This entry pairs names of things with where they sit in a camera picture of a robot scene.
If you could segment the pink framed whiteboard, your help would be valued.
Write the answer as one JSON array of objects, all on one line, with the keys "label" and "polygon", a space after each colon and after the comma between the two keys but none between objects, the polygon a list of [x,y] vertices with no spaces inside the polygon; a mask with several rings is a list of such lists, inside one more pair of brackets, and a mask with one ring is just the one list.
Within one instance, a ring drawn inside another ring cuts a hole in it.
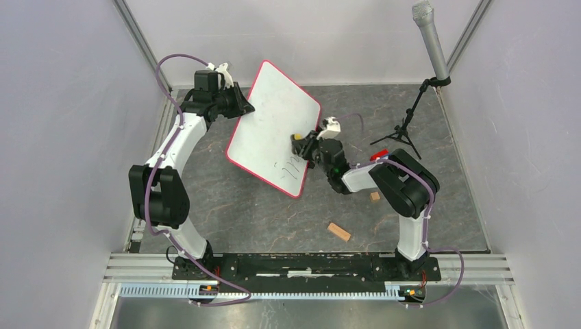
[{"label": "pink framed whiteboard", "polygon": [[236,123],[225,151],[237,167],[298,198],[307,163],[291,151],[291,137],[305,137],[321,118],[321,105],[272,62],[264,60],[247,97],[254,112]]}]

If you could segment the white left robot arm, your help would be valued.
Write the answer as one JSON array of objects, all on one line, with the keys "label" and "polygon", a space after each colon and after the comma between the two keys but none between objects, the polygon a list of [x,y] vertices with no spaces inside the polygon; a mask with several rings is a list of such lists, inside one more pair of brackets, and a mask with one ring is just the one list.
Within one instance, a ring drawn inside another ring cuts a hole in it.
[{"label": "white left robot arm", "polygon": [[128,173],[132,206],[153,236],[164,236],[199,279],[215,270],[211,245],[189,219],[190,199],[181,174],[193,149],[219,116],[239,118],[254,111],[227,64],[194,74],[194,87],[177,105],[174,124],[158,150]]}]

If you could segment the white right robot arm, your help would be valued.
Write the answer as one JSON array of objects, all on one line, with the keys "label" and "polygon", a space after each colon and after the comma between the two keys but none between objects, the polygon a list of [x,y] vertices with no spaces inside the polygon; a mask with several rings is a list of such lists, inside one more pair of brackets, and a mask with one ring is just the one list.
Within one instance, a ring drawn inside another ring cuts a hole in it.
[{"label": "white right robot arm", "polygon": [[308,168],[320,168],[337,193],[381,192],[399,217],[396,272],[405,280],[416,278],[429,254],[427,224],[440,189],[438,180],[404,149],[352,166],[339,140],[317,135],[317,131],[306,137],[292,135],[292,153],[307,161]]}]

